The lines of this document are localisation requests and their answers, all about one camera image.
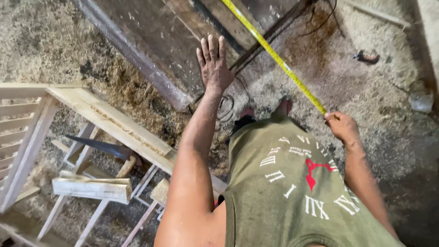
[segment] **measuring tape blade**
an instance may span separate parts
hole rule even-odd
[[[277,64],[285,71],[285,73],[296,83],[300,90],[307,96],[313,105],[322,113],[326,113],[326,109],[319,102],[319,100],[306,88],[302,81],[297,78],[288,65],[281,59],[281,57],[271,48],[268,42],[259,34],[255,27],[247,20],[247,18],[239,11],[239,9],[231,2],[231,0],[222,0],[222,2],[233,12],[233,14],[244,24],[250,31],[253,37],[264,47],[264,49],[271,55]]]

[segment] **dirty hand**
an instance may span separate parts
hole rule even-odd
[[[226,63],[226,44],[224,37],[219,37],[218,41],[213,38],[212,34],[206,39],[201,39],[201,48],[197,48],[198,62],[201,66],[201,76],[206,89],[220,90],[225,89],[232,83],[235,77],[234,72],[227,68]]]
[[[351,146],[360,141],[357,123],[351,116],[341,112],[333,112],[325,113],[324,117],[334,136],[345,146]]]

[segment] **person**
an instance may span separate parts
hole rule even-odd
[[[324,118],[346,148],[345,176],[327,150],[288,117],[246,109],[230,138],[230,183],[214,208],[208,157],[218,106],[234,79],[224,37],[201,40],[206,87],[187,125],[155,246],[403,246],[387,215],[357,124],[341,112]]]

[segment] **sawdust-covered floor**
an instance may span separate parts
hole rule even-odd
[[[357,0],[390,15],[413,22],[410,7],[398,0]],[[175,112],[105,38],[65,0],[1,0],[0,82],[87,83],[92,91],[137,123],[178,148],[181,133],[191,115]],[[329,9],[319,4],[314,18],[300,18],[285,30],[273,47],[328,110],[340,110],[358,122],[373,172],[389,208],[391,220],[407,245],[429,246],[437,240],[439,195],[439,128],[431,117],[413,112],[407,102],[411,82],[421,78],[418,61],[412,57],[406,34],[400,28],[339,3],[336,11],[343,38],[332,18],[317,27]],[[381,55],[376,65],[360,63],[352,56],[364,49]],[[325,144],[337,164],[344,166],[344,150],[330,133],[319,112],[294,83],[263,52],[239,75],[259,118],[268,117],[283,95],[294,98],[292,116]],[[223,144],[233,120],[249,100],[236,80],[226,91],[234,99],[233,116],[217,122],[211,152],[214,174],[227,176],[227,147]],[[223,112],[227,112],[227,102]],[[63,134],[78,131],[84,119],[62,108],[50,127],[29,185],[42,192],[14,207],[43,223],[57,196],[51,179],[62,169],[63,153],[50,141],[69,141]],[[115,174],[122,165],[99,153],[92,160]],[[130,177],[136,184],[147,167],[136,168]],[[164,174],[156,175],[157,183]],[[98,201],[70,198],[53,232],[75,243]],[[119,246],[146,208],[111,204],[87,242],[90,246]],[[157,220],[138,234],[131,246],[152,246]]]

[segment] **green tank top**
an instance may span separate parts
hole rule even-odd
[[[327,150],[289,118],[230,141],[226,246],[403,246],[343,182]]]

